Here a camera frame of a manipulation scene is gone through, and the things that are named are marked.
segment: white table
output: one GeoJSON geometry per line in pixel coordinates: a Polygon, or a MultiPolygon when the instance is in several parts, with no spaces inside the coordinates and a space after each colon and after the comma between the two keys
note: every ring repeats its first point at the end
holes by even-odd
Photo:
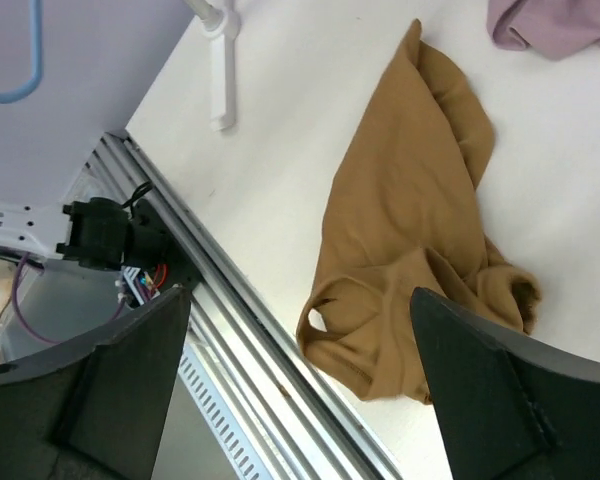
{"type": "MultiPolygon", "coordinates": [[[[209,129],[206,41],[190,27],[128,130],[292,333],[332,176],[414,17],[497,131],[485,229],[545,293],[535,336],[600,361],[600,49],[559,63],[496,49],[486,0],[238,0],[238,125],[209,129]]],[[[405,478],[448,478],[432,408],[344,395],[405,478]]]]}

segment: cloth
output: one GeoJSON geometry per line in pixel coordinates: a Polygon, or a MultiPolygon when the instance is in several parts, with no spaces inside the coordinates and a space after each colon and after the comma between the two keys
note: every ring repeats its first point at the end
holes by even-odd
{"type": "Polygon", "coordinates": [[[600,45],[600,0],[490,0],[487,29],[501,48],[560,60],[600,45]]]}
{"type": "Polygon", "coordinates": [[[475,188],[494,135],[462,72],[415,21],[373,93],[334,179],[301,351],[360,399],[429,403],[409,317],[428,287],[530,332],[535,279],[485,237],[475,188]],[[324,330],[311,325],[312,309],[324,330]]]}

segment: white bracket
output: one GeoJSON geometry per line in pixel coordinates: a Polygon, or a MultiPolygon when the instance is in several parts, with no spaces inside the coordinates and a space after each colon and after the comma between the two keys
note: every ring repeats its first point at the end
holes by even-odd
{"type": "Polygon", "coordinates": [[[240,17],[232,0],[223,0],[219,9],[206,0],[186,2],[211,44],[211,128],[224,130],[236,123],[235,40],[240,32],[240,17]]]}
{"type": "Polygon", "coordinates": [[[69,217],[61,205],[0,204],[0,247],[44,258],[62,258],[56,244],[66,241],[69,217]]]}

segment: blue tube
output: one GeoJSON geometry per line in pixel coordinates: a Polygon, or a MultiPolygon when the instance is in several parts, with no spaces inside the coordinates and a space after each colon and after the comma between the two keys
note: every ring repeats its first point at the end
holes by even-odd
{"type": "Polygon", "coordinates": [[[31,30],[31,78],[24,85],[0,93],[0,104],[13,103],[29,96],[42,81],[42,0],[29,0],[31,30]]]}

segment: towel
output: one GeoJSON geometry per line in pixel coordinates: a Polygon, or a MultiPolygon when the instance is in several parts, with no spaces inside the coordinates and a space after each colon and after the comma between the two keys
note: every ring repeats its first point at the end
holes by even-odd
{"type": "Polygon", "coordinates": [[[600,45],[600,0],[490,0],[487,29],[501,48],[560,60],[600,45]]]}
{"type": "Polygon", "coordinates": [[[415,287],[527,333],[540,299],[533,276],[483,233],[475,189],[493,148],[489,119],[420,35],[415,21],[333,179],[296,332],[306,358],[362,400],[431,402],[409,317],[415,287]]]}

